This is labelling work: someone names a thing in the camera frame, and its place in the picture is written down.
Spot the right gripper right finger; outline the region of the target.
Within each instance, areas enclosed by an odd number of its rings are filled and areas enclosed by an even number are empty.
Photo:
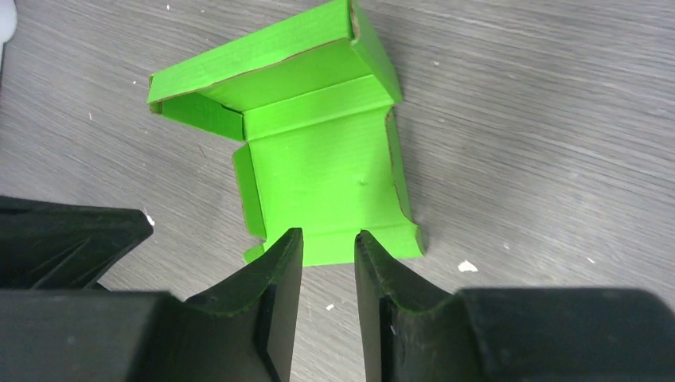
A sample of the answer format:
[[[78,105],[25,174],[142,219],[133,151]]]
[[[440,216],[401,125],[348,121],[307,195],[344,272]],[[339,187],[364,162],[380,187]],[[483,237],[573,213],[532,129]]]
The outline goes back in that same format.
[[[671,381],[674,314],[611,287],[448,293],[367,231],[354,248],[369,381]]]

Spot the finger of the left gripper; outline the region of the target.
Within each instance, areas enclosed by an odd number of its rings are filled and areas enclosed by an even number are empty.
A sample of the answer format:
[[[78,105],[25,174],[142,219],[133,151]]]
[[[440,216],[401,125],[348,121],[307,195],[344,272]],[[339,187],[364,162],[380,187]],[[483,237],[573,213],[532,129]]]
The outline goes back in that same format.
[[[145,213],[1,198],[1,287],[87,290],[154,232]]]

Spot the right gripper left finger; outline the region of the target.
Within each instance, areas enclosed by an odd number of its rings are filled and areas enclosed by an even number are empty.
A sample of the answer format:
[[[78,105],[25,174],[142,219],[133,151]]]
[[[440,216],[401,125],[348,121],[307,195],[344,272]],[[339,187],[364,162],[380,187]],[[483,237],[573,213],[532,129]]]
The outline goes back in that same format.
[[[4,381],[287,381],[302,277],[291,228],[185,301],[166,292],[4,290]]]

